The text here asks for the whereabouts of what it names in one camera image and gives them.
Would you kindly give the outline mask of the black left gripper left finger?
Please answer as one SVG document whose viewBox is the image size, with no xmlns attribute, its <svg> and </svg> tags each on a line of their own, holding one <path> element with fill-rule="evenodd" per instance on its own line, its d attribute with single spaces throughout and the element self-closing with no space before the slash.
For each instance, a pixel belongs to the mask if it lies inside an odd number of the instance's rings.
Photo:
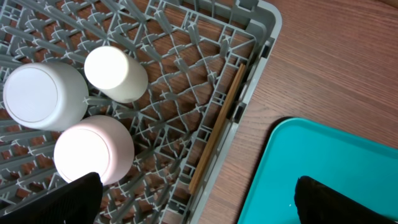
<svg viewBox="0 0 398 224">
<path fill-rule="evenodd" d="M 90 172 L 1 217 L 1 223 L 93 223 L 100 210 L 102 197 L 100 175 Z"/>
</svg>

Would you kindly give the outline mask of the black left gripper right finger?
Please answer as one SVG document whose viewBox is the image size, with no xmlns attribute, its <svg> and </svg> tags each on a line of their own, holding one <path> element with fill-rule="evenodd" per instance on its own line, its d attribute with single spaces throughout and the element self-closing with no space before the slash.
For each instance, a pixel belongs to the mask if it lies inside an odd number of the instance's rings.
<svg viewBox="0 0 398 224">
<path fill-rule="evenodd" d="M 297 180 L 294 202 L 301 224 L 395 224 L 309 176 Z"/>
</svg>

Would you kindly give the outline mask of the grey bowl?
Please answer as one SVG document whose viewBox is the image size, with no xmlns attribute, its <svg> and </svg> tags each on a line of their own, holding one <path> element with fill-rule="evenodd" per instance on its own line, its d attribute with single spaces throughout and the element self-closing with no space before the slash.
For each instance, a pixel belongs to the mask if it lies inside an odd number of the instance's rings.
<svg viewBox="0 0 398 224">
<path fill-rule="evenodd" d="M 3 88 L 6 111 L 32 129 L 64 131 L 84 117 L 89 95 L 83 75 L 61 62 L 27 63 L 15 69 Z"/>
</svg>

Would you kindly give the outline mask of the wooden chopstick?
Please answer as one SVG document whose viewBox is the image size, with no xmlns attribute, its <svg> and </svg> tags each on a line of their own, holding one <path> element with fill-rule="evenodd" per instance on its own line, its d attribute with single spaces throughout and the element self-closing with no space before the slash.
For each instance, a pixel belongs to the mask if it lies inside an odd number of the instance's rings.
<svg viewBox="0 0 398 224">
<path fill-rule="evenodd" d="M 231 105 L 233 104 L 234 101 L 234 97 L 239 89 L 241 80 L 243 78 L 244 75 L 244 70 L 246 68 L 245 64 L 241 64 L 239 66 L 239 69 L 235 75 L 235 78 L 231 84 L 231 87 L 229 89 L 228 94 L 226 95 L 226 99 L 221 107 L 220 113 L 216 119 L 215 125 L 213 127 L 213 130 L 210 134 L 210 137 L 208 139 L 208 142 L 204 148 L 204 151 L 201 155 L 201 158 L 199 160 L 197 169 L 193 175 L 192 181 L 190 182 L 190 185 L 188 187 L 189 192 L 191 194 L 194 194 L 196 191 L 196 188 L 198 187 L 199 181 L 205 171 L 205 167 L 208 163 L 208 160 L 210 158 L 210 155 L 212 153 L 212 150 L 217 142 L 218 136 L 220 134 L 221 128 L 223 127 L 223 123 L 226 119 L 226 116 L 228 114 L 228 111 L 231 107 Z"/>
</svg>

